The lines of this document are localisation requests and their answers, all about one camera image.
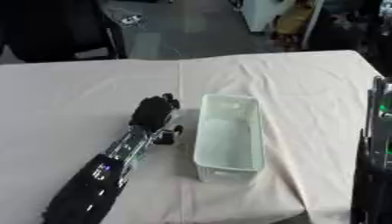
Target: black device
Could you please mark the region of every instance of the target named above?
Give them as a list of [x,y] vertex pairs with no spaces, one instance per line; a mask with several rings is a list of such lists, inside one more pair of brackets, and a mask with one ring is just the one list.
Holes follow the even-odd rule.
[[[104,13],[102,1],[1,1],[0,45],[25,62],[125,59],[122,27]],[[106,52],[78,55],[95,49]]]
[[392,223],[392,82],[374,78],[360,132],[351,224]]
[[52,199],[43,224],[98,224],[128,183],[130,171],[151,144],[172,144],[182,126],[164,129],[179,101],[171,94],[144,99],[128,131],[92,158]]

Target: floor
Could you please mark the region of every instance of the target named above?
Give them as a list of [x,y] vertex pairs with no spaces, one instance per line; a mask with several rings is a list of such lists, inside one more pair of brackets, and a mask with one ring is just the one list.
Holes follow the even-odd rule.
[[[228,0],[116,1],[103,8],[114,19],[143,15],[142,24],[123,29],[132,59],[180,60],[282,51],[268,37],[249,33],[242,14]],[[0,64],[9,63],[21,61],[5,49]]]

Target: white plastic basket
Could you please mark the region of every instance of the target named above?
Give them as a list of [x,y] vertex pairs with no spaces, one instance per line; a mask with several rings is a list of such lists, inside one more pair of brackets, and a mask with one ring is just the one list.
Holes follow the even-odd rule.
[[263,168],[258,101],[205,95],[193,159],[203,182],[249,182]]

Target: green light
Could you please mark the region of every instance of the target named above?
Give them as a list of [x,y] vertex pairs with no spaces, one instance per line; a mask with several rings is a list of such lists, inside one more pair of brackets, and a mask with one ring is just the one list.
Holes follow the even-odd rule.
[[387,111],[387,110],[388,110],[387,107],[385,107],[384,105],[381,105],[381,106],[380,106],[380,111],[384,111],[384,112],[385,112],[385,111]]

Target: white cloth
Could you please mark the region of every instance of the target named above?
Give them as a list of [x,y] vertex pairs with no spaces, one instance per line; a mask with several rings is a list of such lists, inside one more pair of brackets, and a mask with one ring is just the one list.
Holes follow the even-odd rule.
[[254,185],[201,183],[174,146],[150,149],[103,223],[347,223],[367,89],[355,52],[0,66],[0,223],[40,223],[55,193],[126,129],[145,97],[173,93],[192,147],[201,97],[253,95],[266,166]]

